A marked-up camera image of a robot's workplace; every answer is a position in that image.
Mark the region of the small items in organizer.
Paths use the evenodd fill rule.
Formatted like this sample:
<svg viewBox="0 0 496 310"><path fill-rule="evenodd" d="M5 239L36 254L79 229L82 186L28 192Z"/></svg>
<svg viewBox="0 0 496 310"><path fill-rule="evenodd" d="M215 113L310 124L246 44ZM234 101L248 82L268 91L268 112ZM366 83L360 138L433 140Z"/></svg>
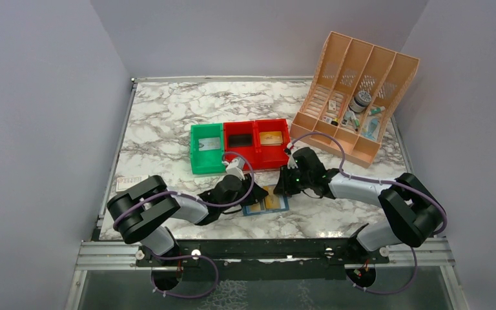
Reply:
<svg viewBox="0 0 496 310"><path fill-rule="evenodd" d="M339 100L329 99L320 119L330 125L358 132L358 122L355 121L354 114L347 106L348 104L344 101L339 102Z"/></svg>

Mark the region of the round grey jar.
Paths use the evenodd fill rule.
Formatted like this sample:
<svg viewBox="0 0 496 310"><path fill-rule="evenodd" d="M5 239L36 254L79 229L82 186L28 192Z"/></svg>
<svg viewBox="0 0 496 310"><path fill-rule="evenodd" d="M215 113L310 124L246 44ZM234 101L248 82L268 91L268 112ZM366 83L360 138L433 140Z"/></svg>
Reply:
<svg viewBox="0 0 496 310"><path fill-rule="evenodd" d="M354 113L363 112L371 103L372 95L365 91L359 90L349 103L349 109Z"/></svg>

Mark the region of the small white red box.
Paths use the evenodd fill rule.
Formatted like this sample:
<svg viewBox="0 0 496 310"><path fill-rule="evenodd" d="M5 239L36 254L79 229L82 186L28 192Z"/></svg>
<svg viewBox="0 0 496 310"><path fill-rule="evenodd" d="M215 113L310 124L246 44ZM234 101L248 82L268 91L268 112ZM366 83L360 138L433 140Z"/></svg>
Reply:
<svg viewBox="0 0 496 310"><path fill-rule="evenodd" d="M140 182L146 180L149 175L138 175L138 176L126 176L119 177L116 180L116 192L126 191L129 188L139 184Z"/></svg>

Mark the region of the silver card in bin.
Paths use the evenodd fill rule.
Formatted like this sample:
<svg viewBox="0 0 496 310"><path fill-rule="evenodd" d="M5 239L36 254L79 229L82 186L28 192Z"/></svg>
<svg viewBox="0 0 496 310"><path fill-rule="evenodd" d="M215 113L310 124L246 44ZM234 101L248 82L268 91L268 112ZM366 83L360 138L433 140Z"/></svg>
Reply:
<svg viewBox="0 0 496 310"><path fill-rule="evenodd" d="M220 137L200 138L198 139L199 151L220 150L222 142Z"/></svg>

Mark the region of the black card in bin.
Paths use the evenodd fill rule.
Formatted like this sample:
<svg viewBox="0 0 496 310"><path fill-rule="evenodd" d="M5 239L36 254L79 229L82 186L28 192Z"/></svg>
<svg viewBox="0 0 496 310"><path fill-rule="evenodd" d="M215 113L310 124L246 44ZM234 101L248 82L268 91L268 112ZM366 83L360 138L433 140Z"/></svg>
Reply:
<svg viewBox="0 0 496 310"><path fill-rule="evenodd" d="M227 146L229 148L251 147L252 145L252 134L232 134L227 138Z"/></svg>

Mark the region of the light blue packet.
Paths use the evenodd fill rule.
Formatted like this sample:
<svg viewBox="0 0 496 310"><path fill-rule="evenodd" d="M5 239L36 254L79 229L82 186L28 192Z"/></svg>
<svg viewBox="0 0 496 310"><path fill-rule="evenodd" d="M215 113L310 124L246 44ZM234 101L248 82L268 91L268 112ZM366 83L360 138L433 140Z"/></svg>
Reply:
<svg viewBox="0 0 496 310"><path fill-rule="evenodd" d="M379 118L367 118L362 126L361 135L369 140L377 141L379 130Z"/></svg>

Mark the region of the middle red plastic bin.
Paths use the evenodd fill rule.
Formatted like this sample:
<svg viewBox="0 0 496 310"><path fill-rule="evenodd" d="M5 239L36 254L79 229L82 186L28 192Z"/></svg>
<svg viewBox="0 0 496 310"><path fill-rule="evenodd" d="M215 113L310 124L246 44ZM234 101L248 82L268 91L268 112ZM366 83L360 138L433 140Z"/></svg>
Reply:
<svg viewBox="0 0 496 310"><path fill-rule="evenodd" d="M241 154L252 168L258 166L254 121L237 121L223 124L225 151Z"/></svg>

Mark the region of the right red plastic bin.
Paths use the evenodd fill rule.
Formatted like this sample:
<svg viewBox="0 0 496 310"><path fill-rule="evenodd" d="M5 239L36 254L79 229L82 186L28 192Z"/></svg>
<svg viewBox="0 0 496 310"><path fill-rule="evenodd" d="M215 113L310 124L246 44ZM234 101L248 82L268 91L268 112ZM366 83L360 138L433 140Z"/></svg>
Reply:
<svg viewBox="0 0 496 310"><path fill-rule="evenodd" d="M277 169L285 165L289 159L285 148L290 142L286 119L259 119L255 121L255 125L258 168Z"/></svg>

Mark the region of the peach desk organizer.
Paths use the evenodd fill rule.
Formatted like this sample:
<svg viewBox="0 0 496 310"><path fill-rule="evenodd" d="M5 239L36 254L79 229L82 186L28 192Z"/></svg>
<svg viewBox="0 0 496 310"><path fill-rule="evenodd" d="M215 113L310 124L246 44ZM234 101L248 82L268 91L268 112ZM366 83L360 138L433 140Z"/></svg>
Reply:
<svg viewBox="0 0 496 310"><path fill-rule="evenodd" d="M323 46L307 97L294 117L290 136L331 154L368 168L382 145L389 120L413 81L420 60L337 32ZM359 91L372 95L370 105L354 113L358 132L325 123L320 119L329 99L348 104ZM380 114L368 116L376 107ZM379 118L377 141L361 135L367 118Z"/></svg>

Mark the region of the blue leather card holder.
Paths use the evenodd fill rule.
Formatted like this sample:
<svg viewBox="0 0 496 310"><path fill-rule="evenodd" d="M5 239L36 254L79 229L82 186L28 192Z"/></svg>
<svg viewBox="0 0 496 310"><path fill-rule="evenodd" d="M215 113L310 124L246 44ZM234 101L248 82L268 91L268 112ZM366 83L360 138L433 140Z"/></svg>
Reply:
<svg viewBox="0 0 496 310"><path fill-rule="evenodd" d="M262 214L269 214L275 212L284 212L289 210L289 203L285 196L276 195L274 188L276 185L267 185L263 188L269 193L263 201L254 205L242 207L244 216L255 216Z"/></svg>

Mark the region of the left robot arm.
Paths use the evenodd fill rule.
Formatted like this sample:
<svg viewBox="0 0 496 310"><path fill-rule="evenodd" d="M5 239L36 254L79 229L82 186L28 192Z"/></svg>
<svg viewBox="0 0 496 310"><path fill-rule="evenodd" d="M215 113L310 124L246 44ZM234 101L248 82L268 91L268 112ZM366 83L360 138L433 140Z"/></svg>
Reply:
<svg viewBox="0 0 496 310"><path fill-rule="evenodd" d="M153 175L117 193L106 208L114 220L114 230L126 244L139 242L158 263L169 265L180 255L178 243L163 226L169 218L204 226L231 207L255 205L268 195L249 174L243 178L228 174L214 188L197 196L172 191L161 176Z"/></svg>

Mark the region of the green plastic bin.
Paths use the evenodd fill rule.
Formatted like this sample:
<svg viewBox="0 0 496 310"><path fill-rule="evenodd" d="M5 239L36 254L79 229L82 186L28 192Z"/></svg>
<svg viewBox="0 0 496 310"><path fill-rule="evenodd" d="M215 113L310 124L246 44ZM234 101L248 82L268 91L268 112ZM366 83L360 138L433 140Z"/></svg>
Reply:
<svg viewBox="0 0 496 310"><path fill-rule="evenodd" d="M223 124L192 125L190 160L193 174L218 174L225 171L222 163L224 147Z"/></svg>

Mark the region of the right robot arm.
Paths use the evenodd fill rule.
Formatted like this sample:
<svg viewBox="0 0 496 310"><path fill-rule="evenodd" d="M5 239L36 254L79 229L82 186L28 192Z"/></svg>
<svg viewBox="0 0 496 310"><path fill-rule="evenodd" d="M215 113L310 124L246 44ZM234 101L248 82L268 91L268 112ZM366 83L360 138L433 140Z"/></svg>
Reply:
<svg viewBox="0 0 496 310"><path fill-rule="evenodd" d="M318 198L356 200L382 208L385 220L364 225L349 239L347 255L356 263L385 246L420 247L446 224L444 209L415 175L405 172L395 180L378 180L327 169L309 147L293 152L280 168L274 193L293 196L306 189Z"/></svg>

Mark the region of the gold credit card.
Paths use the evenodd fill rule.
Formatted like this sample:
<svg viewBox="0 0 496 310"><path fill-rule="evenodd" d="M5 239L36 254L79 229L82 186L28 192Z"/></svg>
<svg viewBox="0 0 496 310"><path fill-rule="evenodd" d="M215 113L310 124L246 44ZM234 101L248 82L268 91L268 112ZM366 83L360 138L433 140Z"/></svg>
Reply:
<svg viewBox="0 0 496 310"><path fill-rule="evenodd" d="M285 209L283 198L274 193L274 188L274 185L264 187L264 189L268 192L268 195L264 198L265 209L270 211Z"/></svg>

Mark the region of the red plastic bin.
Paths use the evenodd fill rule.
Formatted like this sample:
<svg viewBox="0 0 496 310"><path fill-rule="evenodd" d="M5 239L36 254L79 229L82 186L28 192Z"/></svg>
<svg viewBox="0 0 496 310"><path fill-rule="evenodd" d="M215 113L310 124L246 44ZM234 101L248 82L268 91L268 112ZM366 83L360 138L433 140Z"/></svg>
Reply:
<svg viewBox="0 0 496 310"><path fill-rule="evenodd" d="M225 151L241 154L252 168L258 166L254 121L237 121L223 124Z"/></svg>
<svg viewBox="0 0 496 310"><path fill-rule="evenodd" d="M258 168L277 169L285 165L289 159L285 148L290 142L286 119L259 119L255 121L255 125Z"/></svg>

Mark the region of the green tipped tube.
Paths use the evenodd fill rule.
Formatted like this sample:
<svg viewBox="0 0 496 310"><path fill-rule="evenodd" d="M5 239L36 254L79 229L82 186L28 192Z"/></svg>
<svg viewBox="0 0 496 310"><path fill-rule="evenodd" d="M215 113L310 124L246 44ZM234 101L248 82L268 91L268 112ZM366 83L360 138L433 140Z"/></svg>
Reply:
<svg viewBox="0 0 496 310"><path fill-rule="evenodd" d="M386 110L386 107L376 107L372 110L370 110L367 114L368 116L372 116L372 115L376 115L376 114L380 114L381 112L385 111Z"/></svg>

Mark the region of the gold card in bin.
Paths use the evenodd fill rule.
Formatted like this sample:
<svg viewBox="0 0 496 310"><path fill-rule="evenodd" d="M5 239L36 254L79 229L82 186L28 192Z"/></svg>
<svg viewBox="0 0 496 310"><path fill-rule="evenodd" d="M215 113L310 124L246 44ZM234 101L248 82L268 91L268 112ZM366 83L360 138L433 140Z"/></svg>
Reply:
<svg viewBox="0 0 496 310"><path fill-rule="evenodd" d="M262 146L281 145L284 142L281 131L260 132L260 143Z"/></svg>

